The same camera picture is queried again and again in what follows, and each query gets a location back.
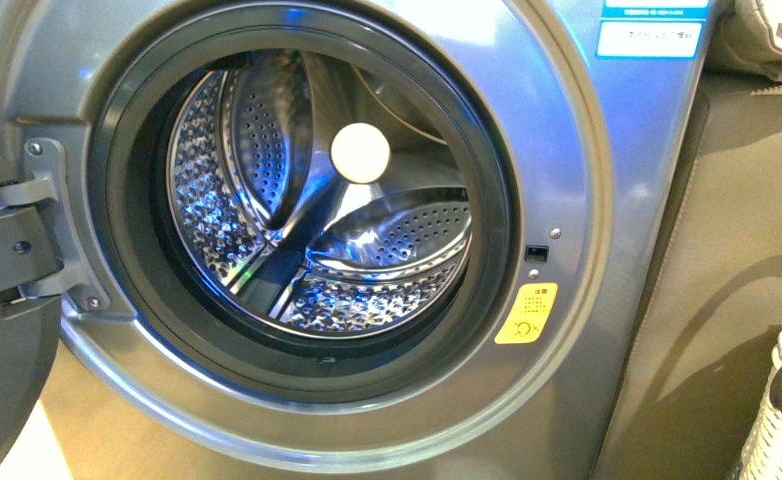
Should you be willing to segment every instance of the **door hinge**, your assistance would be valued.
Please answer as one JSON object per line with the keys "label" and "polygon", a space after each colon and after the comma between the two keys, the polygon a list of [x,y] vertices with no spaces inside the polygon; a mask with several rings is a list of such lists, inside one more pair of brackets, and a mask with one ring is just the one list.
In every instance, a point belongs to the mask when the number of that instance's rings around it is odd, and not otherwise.
{"label": "door hinge", "polygon": [[84,262],[81,242],[76,237],[73,213],[64,184],[66,172],[64,146],[53,139],[36,138],[24,147],[23,165],[33,179],[0,186],[0,209],[34,206],[56,246],[55,255],[61,269],[18,287],[24,298],[38,298],[69,292],[83,309],[103,309],[108,296],[96,276]]}

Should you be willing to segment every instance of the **screw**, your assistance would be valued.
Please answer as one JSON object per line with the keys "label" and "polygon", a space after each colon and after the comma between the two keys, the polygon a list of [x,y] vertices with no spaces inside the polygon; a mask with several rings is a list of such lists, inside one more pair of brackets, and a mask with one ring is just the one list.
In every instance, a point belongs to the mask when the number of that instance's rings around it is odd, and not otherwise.
{"label": "screw", "polygon": [[26,255],[32,251],[32,244],[23,240],[15,243],[11,249],[14,250],[18,255]]}
{"label": "screw", "polygon": [[44,147],[42,147],[40,143],[32,142],[26,145],[26,151],[37,157],[44,153]]}

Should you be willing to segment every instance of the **blue label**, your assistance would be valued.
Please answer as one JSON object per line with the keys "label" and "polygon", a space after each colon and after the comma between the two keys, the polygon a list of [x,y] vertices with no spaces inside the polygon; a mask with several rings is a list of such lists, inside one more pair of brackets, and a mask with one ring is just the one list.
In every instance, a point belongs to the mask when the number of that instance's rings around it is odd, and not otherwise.
{"label": "blue label", "polygon": [[628,18],[630,20],[706,20],[709,7],[704,8],[646,8],[603,7],[604,19]]}

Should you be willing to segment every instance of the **silver machine panel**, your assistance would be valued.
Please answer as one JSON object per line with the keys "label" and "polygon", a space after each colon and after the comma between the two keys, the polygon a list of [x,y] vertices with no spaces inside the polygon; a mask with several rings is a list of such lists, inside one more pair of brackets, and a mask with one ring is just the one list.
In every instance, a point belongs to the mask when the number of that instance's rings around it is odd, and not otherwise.
{"label": "silver machine panel", "polygon": [[[241,462],[247,478],[587,478],[613,408],[705,42],[687,58],[598,55],[604,0],[472,3],[1,1],[0,151],[19,160],[31,139],[51,139],[66,156],[65,181],[55,188],[69,205],[53,235],[73,239],[65,245],[80,259],[63,302],[67,347],[119,395],[198,443],[201,459]],[[103,212],[105,199],[116,196],[104,186],[112,175],[134,176],[135,170],[107,173],[98,159],[119,155],[122,147],[105,141],[104,133],[141,123],[147,112],[110,105],[149,101],[151,79],[138,72],[193,60],[183,46],[175,47],[175,58],[158,56],[178,38],[174,33],[208,41],[240,30],[262,7],[281,8],[276,21],[295,28],[323,16],[345,31],[349,22],[378,25],[383,39],[414,45],[430,60],[425,65],[432,73],[425,75],[452,72],[447,76],[458,87],[452,93],[469,99],[484,119],[502,162],[513,223],[493,233],[517,248],[504,258],[483,258],[487,242],[476,227],[485,210],[473,199],[495,197],[479,191],[477,175],[458,166],[463,162],[453,152],[465,142],[453,144],[444,127],[431,123],[438,110],[412,108],[401,101],[410,92],[395,91],[393,82],[386,85],[385,77],[349,57],[344,60],[352,68],[323,60],[345,55],[334,48],[318,44],[299,56],[275,50],[279,37],[272,37],[246,47],[266,52],[252,65],[199,72],[184,92],[187,102],[177,102],[176,123],[154,133],[171,138],[161,157],[172,208],[164,217],[180,256],[190,259],[189,278],[212,302],[261,319],[247,328],[319,342],[319,349],[408,331],[439,307],[447,318],[463,317],[453,299],[475,303],[478,288],[500,285],[497,300],[483,306],[489,313],[477,324],[481,334],[465,337],[471,340],[460,346],[463,353],[440,373],[342,401],[236,385],[183,353],[188,347],[180,348],[180,338],[192,333],[180,331],[181,322],[172,333],[149,326],[162,314],[140,301],[148,294],[144,287],[128,285],[150,272],[113,258],[115,247],[136,239],[111,235],[131,220]],[[212,19],[232,26],[213,31]],[[708,25],[701,25],[707,35]],[[347,34],[356,36],[355,30]],[[215,60],[218,54],[209,55]],[[158,72],[174,83],[194,74]],[[358,105],[356,91],[399,127],[387,135],[392,146],[419,146],[393,151],[375,188],[330,180],[337,177],[329,162],[317,160],[339,126],[350,122],[340,105]],[[260,127],[269,135],[264,142],[252,136],[262,135]],[[103,151],[101,145],[109,146]],[[423,167],[424,152],[436,159],[433,168]],[[315,185],[332,185],[340,197],[313,191]],[[341,200],[349,190],[362,200]],[[229,194],[206,200],[218,191]],[[332,205],[325,216],[313,209],[316,198]],[[130,198],[124,208],[138,208],[135,202]],[[191,205],[199,208],[186,208]],[[405,222],[430,221],[423,215],[433,211],[450,223],[427,233],[439,238],[410,228],[416,232],[388,252],[397,232],[411,226]],[[291,234],[303,231],[312,232],[311,239],[277,284],[282,289],[258,313],[258,304],[241,297],[242,278],[264,268],[259,259],[291,248]],[[526,246],[546,247],[546,263],[526,261]],[[504,278],[472,278],[466,271],[489,262],[505,265]],[[558,285],[540,336],[496,342],[529,284]],[[207,338],[234,333],[219,323],[198,328]],[[433,336],[461,335],[441,321],[424,329],[425,340],[412,347],[419,355],[435,347]],[[211,360],[230,364],[241,356],[237,350],[224,347]],[[407,358],[351,377],[420,368]],[[247,375],[264,375],[259,367],[246,368]],[[306,389],[322,389],[325,381],[311,378]],[[221,478],[216,469],[210,473]]]}

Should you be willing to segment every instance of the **stainless steel drum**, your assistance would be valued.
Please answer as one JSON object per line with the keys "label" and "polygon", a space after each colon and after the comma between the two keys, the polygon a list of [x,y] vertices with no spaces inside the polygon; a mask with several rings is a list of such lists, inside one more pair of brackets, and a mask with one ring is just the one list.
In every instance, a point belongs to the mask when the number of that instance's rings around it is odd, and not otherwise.
{"label": "stainless steel drum", "polygon": [[[242,57],[198,81],[171,133],[170,208],[197,273],[255,321],[305,337],[376,335],[418,317],[458,279],[470,237],[446,144],[341,61],[284,49]],[[328,153],[330,135],[362,121],[392,142],[369,184],[347,181]],[[271,268],[275,279],[260,275]]]}

